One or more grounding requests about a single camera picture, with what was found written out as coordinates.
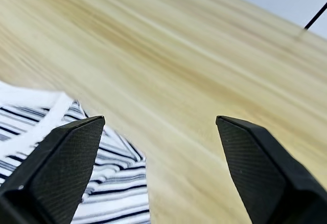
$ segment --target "wood grain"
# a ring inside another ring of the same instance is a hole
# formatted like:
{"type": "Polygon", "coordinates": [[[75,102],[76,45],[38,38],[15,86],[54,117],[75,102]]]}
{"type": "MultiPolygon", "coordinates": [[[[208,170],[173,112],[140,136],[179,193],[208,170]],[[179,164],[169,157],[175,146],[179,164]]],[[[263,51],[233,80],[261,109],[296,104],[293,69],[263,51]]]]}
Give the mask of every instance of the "wood grain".
{"type": "Polygon", "coordinates": [[[153,223],[250,223],[216,115],[327,186],[326,41],[240,0],[0,0],[0,78],[82,101],[148,158],[153,223]]]}

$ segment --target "striped fabric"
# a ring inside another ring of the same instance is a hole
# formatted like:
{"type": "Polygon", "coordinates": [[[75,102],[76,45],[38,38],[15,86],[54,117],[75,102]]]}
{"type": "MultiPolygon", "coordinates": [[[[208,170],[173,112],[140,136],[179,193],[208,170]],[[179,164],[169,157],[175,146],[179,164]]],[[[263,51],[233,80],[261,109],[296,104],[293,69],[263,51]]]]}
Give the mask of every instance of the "striped fabric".
{"type": "MultiPolygon", "coordinates": [[[[48,107],[0,107],[0,143],[28,131],[49,111],[48,107]]],[[[74,101],[58,126],[87,117],[80,103],[74,101]]],[[[38,142],[0,159],[0,185],[37,146],[38,142]]],[[[150,223],[145,157],[107,126],[101,136],[91,179],[72,223],[150,223]]]]}

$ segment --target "black cable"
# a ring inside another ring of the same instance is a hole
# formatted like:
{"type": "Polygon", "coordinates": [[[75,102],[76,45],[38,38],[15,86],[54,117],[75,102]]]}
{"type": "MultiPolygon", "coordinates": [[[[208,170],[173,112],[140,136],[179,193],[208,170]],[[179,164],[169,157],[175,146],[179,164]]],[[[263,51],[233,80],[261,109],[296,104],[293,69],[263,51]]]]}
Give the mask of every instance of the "black cable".
{"type": "Polygon", "coordinates": [[[307,30],[321,15],[322,13],[327,9],[327,3],[317,12],[317,14],[310,20],[310,22],[305,26],[305,29],[307,30]]]}

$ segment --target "light wood surface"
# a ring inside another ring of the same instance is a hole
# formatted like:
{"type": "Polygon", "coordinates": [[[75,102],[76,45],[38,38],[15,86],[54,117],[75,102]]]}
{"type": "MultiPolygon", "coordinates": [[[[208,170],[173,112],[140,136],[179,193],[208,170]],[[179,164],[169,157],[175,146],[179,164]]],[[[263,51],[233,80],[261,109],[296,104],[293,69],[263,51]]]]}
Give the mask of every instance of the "light wood surface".
{"type": "Polygon", "coordinates": [[[148,158],[153,223],[250,223],[216,115],[327,186],[326,41],[240,0],[0,0],[0,78],[81,100],[148,158]]]}

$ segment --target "clothing item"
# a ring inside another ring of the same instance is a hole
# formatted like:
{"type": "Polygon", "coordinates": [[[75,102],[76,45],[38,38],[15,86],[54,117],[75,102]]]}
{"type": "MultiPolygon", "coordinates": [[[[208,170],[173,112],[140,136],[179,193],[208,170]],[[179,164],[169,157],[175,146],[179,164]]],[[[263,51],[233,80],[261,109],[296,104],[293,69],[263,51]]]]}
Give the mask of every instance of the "clothing item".
{"type": "MultiPolygon", "coordinates": [[[[0,82],[0,185],[52,129],[87,117],[65,93],[0,82]]],[[[72,223],[150,223],[145,157],[107,126],[72,223]]]]}

